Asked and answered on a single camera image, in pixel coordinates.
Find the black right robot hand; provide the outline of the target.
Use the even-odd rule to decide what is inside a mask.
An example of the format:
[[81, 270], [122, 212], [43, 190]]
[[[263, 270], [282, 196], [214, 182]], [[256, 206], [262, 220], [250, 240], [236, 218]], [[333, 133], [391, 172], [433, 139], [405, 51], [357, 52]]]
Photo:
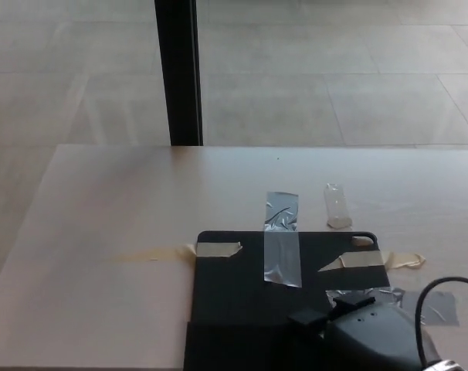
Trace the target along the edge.
[[291, 324], [332, 365], [364, 370], [424, 370], [441, 357], [432, 339], [398, 305], [349, 293], [333, 299], [328, 313], [310, 308]]

